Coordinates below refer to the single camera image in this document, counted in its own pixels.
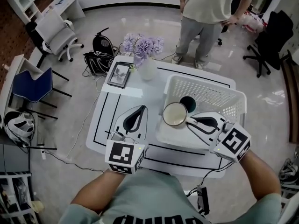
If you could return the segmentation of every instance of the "flower vase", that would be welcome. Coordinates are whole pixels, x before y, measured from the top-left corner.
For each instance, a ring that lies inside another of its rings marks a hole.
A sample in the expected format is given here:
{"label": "flower vase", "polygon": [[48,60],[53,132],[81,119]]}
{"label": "flower vase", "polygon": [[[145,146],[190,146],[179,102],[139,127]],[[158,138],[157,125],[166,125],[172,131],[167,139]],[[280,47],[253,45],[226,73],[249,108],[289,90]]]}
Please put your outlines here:
{"label": "flower vase", "polygon": [[156,61],[147,58],[144,60],[141,66],[138,67],[138,73],[143,80],[152,80],[157,73],[157,64]]}

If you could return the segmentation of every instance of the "purple flowers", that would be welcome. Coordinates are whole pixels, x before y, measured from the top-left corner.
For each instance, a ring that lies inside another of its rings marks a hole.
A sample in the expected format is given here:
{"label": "purple flowers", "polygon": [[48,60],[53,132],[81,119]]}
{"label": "purple flowers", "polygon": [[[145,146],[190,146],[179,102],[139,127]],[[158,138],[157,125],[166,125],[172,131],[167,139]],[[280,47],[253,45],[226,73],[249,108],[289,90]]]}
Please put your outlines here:
{"label": "purple flowers", "polygon": [[122,45],[125,52],[134,53],[134,64],[139,67],[148,56],[158,55],[163,52],[164,39],[162,37],[146,38],[142,34],[128,33]]}

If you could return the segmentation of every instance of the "white cable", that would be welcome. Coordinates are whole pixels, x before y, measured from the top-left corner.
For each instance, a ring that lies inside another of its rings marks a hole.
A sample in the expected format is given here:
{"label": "white cable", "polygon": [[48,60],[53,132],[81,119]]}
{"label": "white cable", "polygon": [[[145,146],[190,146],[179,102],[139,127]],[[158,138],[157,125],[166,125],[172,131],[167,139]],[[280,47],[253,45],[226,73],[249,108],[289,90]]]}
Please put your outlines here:
{"label": "white cable", "polygon": [[100,78],[97,78],[97,80],[95,81],[95,88],[97,89],[97,92],[100,93],[101,91],[98,91],[98,86],[97,86],[97,81],[100,80],[102,77],[105,77],[107,75],[103,75]]}
{"label": "white cable", "polygon": [[[95,81],[95,85],[96,85],[96,89],[97,89],[97,92],[98,92],[98,93],[100,93],[100,91],[98,91],[98,88],[97,88],[97,81],[98,81],[99,79],[101,79],[102,77],[105,77],[105,76],[106,76],[106,75],[103,75],[103,76],[101,76],[100,78],[98,78],[98,79]],[[92,107],[90,108],[90,110],[89,110],[87,116],[86,116],[85,119],[83,120],[83,123],[82,123],[82,126],[81,126],[81,128],[80,128],[80,131],[79,131],[79,133],[77,134],[76,141],[75,141],[73,147],[71,147],[71,150],[70,150],[69,153],[67,154],[66,158],[69,157],[71,151],[74,149],[74,147],[75,147],[75,145],[76,145],[76,143],[77,143],[77,141],[78,141],[79,134],[81,133],[81,131],[82,131],[82,129],[83,129],[85,120],[87,119],[88,115],[90,114],[90,112],[91,112],[91,110],[92,110],[92,108],[93,108],[95,102],[96,102],[97,99],[99,98],[99,96],[100,96],[100,94],[98,94],[97,98],[94,100]]]}

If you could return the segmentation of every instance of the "hand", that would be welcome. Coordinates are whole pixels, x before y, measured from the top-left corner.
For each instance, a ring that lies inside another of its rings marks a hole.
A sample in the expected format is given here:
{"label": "hand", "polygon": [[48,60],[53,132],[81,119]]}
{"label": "hand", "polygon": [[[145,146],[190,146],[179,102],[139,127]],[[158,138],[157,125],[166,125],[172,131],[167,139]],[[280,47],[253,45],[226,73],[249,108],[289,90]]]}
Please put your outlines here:
{"label": "hand", "polygon": [[238,21],[239,21],[238,17],[236,17],[235,15],[231,15],[229,19],[222,21],[221,24],[223,26],[230,26],[237,23]]}
{"label": "hand", "polygon": [[180,5],[181,13],[183,13],[184,7],[185,7],[185,1],[181,2],[181,5]]}

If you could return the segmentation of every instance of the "photo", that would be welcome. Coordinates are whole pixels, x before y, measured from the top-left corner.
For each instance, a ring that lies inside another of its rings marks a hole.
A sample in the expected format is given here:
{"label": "photo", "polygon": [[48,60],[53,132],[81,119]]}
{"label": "photo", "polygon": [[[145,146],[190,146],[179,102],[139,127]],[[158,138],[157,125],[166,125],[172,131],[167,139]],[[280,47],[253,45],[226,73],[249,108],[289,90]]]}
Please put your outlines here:
{"label": "photo", "polygon": [[118,65],[110,81],[117,84],[123,84],[128,71],[128,66]]}

